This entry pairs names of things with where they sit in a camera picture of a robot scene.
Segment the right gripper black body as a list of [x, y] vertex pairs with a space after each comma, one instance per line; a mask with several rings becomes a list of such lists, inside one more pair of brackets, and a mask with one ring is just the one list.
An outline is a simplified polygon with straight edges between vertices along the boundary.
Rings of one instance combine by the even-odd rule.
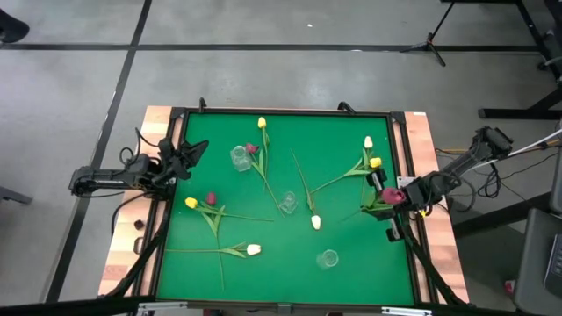
[[443, 175], [427, 175], [415, 178], [406, 187], [396, 188], [405, 193], [406, 201], [394, 207], [394, 216], [403, 212], [426, 209], [440, 202], [444, 194], [443, 180]]

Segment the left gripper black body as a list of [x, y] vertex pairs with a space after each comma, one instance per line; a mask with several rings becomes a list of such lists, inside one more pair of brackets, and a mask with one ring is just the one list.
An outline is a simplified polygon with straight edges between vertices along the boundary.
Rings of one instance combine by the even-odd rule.
[[172, 140], [164, 138], [158, 143], [159, 155], [162, 161], [162, 172], [156, 177], [157, 180], [169, 180], [172, 177], [184, 176], [183, 165], [177, 151], [175, 150]]

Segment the yellow artificial tulip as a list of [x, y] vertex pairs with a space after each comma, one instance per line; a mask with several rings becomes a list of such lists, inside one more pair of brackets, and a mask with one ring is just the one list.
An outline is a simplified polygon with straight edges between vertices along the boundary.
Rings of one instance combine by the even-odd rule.
[[247, 220], [257, 220], [257, 221], [268, 221], [268, 222], [270, 222], [270, 219], [252, 218], [252, 217], [248, 217], [248, 216], [226, 213], [222, 208], [216, 209], [216, 208], [211, 207], [210, 205], [207, 205], [203, 202], [199, 202], [194, 197], [186, 198], [184, 200], [184, 203], [188, 208], [190, 208], [194, 211], [197, 211], [197, 212], [202, 212], [202, 213], [207, 213], [207, 214], [212, 214], [212, 215], [232, 217], [232, 218], [237, 218], [237, 219], [247, 219]]
[[266, 118], [260, 117], [257, 121], [257, 127], [262, 133], [262, 146], [260, 147], [260, 153], [258, 155], [258, 164], [260, 167], [261, 176], [264, 181], [264, 186], [267, 190], [269, 190], [270, 185], [268, 180], [268, 166], [269, 166], [270, 137], [267, 133]]
[[312, 190], [312, 193], [315, 193], [321, 189], [324, 189], [325, 187], [336, 183], [340, 180], [342, 180], [343, 178], [346, 177], [351, 177], [351, 176], [366, 176], [368, 174], [370, 174], [372, 171], [374, 171], [375, 169], [379, 168], [382, 166], [382, 159], [379, 157], [374, 157], [374, 158], [361, 158], [351, 169], [349, 169], [348, 171], [346, 171], [345, 173], [343, 173], [340, 176], [337, 176], [336, 178], [329, 180], [328, 182], [321, 184], [319, 187], [315, 188]]

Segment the red artificial tulip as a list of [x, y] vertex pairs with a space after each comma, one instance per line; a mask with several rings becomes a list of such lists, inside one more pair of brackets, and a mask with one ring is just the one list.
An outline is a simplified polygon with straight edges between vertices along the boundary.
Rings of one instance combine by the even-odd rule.
[[[217, 248], [220, 248], [219, 230], [220, 230], [220, 221], [221, 221], [222, 215], [221, 215], [221, 209], [217, 208], [217, 201], [218, 201], [218, 199], [217, 199], [217, 196], [214, 192], [209, 192], [207, 194], [206, 199], [205, 199], [206, 205], [209, 209], [216, 212], [216, 214], [213, 214], [213, 216], [212, 216], [213, 233], [214, 233], [214, 236], [215, 236]], [[224, 280], [224, 268], [223, 268], [223, 261], [222, 261], [221, 252], [218, 253], [218, 257], [219, 257], [219, 268], [220, 268], [220, 286], [221, 286], [221, 289], [224, 291], [225, 290], [225, 280]]]
[[359, 208], [351, 214], [340, 219], [348, 220], [359, 213], [374, 217], [378, 221], [391, 219], [395, 215], [394, 207], [406, 201], [406, 195], [396, 188], [383, 190], [362, 189]]
[[283, 211], [281, 210], [280, 204], [277, 201], [275, 193], [273, 192], [272, 188], [270, 187], [269, 181], [268, 181], [267, 176], [266, 176], [265, 156], [264, 156], [263, 150], [259, 146], [253, 145], [251, 143], [247, 143], [245, 148], [246, 148], [246, 150], [249, 154], [249, 157], [251, 158], [252, 167], [258, 172], [260, 177], [263, 179], [264, 186], [267, 189], [267, 191], [270, 193], [271, 198], [273, 199], [275, 206], [277, 207], [277, 209], [279, 210], [281, 215], [284, 216]]

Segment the ribbed glass vase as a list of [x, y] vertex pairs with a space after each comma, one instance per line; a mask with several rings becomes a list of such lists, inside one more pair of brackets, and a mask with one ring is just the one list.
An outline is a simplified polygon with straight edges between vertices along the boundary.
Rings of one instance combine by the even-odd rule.
[[280, 210], [287, 215], [293, 214], [298, 208], [297, 197], [294, 192], [287, 191], [279, 203]]

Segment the diamond-cut glass vase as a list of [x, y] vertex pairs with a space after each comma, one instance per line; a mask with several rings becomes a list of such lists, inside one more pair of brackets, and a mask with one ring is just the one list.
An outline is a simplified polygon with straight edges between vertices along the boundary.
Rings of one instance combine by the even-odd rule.
[[230, 152], [234, 168], [239, 172], [244, 172], [252, 167], [252, 160], [244, 146], [236, 146]]

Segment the tall smooth glass vase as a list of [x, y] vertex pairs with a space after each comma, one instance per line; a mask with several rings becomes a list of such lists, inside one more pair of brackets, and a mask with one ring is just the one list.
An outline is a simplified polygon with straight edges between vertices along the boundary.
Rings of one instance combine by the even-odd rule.
[[339, 263], [339, 255], [333, 249], [326, 249], [316, 256], [316, 264], [320, 269], [332, 269]]

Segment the green table mat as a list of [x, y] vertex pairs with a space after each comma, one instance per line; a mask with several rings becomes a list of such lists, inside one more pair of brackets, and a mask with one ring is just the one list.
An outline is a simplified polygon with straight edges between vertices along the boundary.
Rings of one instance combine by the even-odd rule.
[[[280, 203], [295, 193], [297, 210], [281, 215], [255, 169], [239, 172], [230, 152], [247, 143], [258, 145], [262, 133], [255, 115], [192, 114], [185, 138], [208, 140], [208, 149], [189, 180], [178, 183], [162, 259], [157, 296], [164, 300], [251, 301], [344, 305], [410, 305], [414, 301], [405, 245], [386, 238], [387, 224], [359, 213], [340, 222], [360, 205], [361, 176], [351, 176], [315, 193], [321, 184], [342, 175], [362, 157], [364, 138], [387, 175], [394, 173], [389, 127], [384, 118], [269, 116], [268, 180]], [[312, 213], [291, 151], [297, 156], [313, 196], [321, 229]], [[247, 258], [221, 254], [225, 290], [220, 286], [218, 253], [167, 253], [166, 249], [215, 249], [212, 214], [188, 208], [184, 200], [206, 204], [209, 192], [217, 208], [257, 221], [222, 216], [220, 247], [259, 244], [262, 253]], [[333, 249], [339, 263], [320, 269], [317, 254]]]

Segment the black metal floor bar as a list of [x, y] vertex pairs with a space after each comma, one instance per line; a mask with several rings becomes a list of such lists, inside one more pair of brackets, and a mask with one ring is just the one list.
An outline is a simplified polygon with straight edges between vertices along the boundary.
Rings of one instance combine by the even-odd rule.
[[531, 209], [550, 211], [551, 193], [546, 192], [527, 201], [512, 204], [499, 210], [479, 215], [473, 219], [452, 226], [455, 237], [460, 239], [477, 233], [484, 233], [500, 226], [525, 220]]

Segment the black tripod stand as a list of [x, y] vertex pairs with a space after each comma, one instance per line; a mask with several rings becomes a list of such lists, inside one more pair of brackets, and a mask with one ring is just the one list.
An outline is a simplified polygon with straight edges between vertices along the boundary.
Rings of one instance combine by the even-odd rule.
[[439, 54], [436, 46], [433, 43], [435, 36], [440, 31], [445, 19], [449, 16], [449, 14], [450, 14], [451, 10], [453, 9], [456, 1], [455, 0], [446, 0], [446, 3], [449, 3], [449, 6], [447, 7], [447, 10], [445, 11], [445, 13], [442, 15], [442, 17], [439, 20], [438, 24], [436, 25], [436, 28], [434, 29], [434, 31], [429, 32], [426, 39], [423, 42], [420, 42], [418, 44], [415, 44], [415, 45], [412, 45], [412, 46], [406, 47], [405, 49], [400, 50], [401, 54], [410, 53], [410, 52], [421, 52], [421, 51], [431, 52], [436, 57], [436, 60], [441, 67], [444, 68], [446, 66], [446, 62], [444, 61], [442, 56]]

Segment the dark keyboard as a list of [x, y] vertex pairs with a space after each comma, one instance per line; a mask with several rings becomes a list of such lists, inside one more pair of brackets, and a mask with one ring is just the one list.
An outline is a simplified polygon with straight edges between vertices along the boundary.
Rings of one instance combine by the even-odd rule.
[[562, 299], [562, 233], [557, 234], [552, 243], [544, 277], [544, 288]]

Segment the stool base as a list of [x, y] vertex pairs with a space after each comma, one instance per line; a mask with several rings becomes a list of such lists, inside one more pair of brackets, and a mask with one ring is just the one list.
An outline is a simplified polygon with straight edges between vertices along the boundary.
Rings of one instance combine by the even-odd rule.
[[31, 197], [28, 197], [14, 190], [7, 189], [3, 186], [0, 186], [0, 201], [1, 200], [13, 201], [22, 205], [29, 205], [32, 202]]

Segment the person's dark shoe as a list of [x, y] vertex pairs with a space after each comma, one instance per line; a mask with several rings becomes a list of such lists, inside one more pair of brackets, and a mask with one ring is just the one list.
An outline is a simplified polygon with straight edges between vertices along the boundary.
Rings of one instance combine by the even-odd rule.
[[4, 44], [21, 41], [30, 32], [30, 26], [0, 9], [0, 42]]

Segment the metal bracket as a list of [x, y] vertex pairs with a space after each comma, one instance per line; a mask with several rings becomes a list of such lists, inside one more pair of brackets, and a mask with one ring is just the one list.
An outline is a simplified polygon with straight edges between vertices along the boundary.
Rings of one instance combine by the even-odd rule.
[[431, 310], [396, 306], [382, 306], [381, 314], [390, 316], [433, 316]]
[[187, 309], [186, 301], [166, 301], [166, 302], [145, 302], [139, 303], [137, 313], [141, 315], [150, 314], [151, 312]]

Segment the black metal table frame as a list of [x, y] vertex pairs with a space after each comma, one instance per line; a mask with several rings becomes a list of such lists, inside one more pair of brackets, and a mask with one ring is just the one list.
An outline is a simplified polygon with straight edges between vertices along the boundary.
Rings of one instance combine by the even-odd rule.
[[540, 33], [535, 22], [522, 0], [440, 0], [442, 3], [450, 3], [450, 6], [443, 16], [443, 20], [452, 9], [453, 4], [513, 4], [519, 10], [530, 35], [535, 42], [535, 48], [539, 52], [543, 61], [537, 66], [539, 70], [550, 70], [555, 78], [557, 87], [553, 92], [543, 97], [527, 109], [479, 109], [478, 114], [481, 119], [536, 119], [554, 120], [562, 119], [562, 110], [553, 110], [552, 107], [562, 102], [562, 66], [556, 66], [557, 61], [562, 61], [562, 55], [554, 58], [551, 51], [546, 46], [545, 41], [549, 37], [555, 38], [554, 31]]

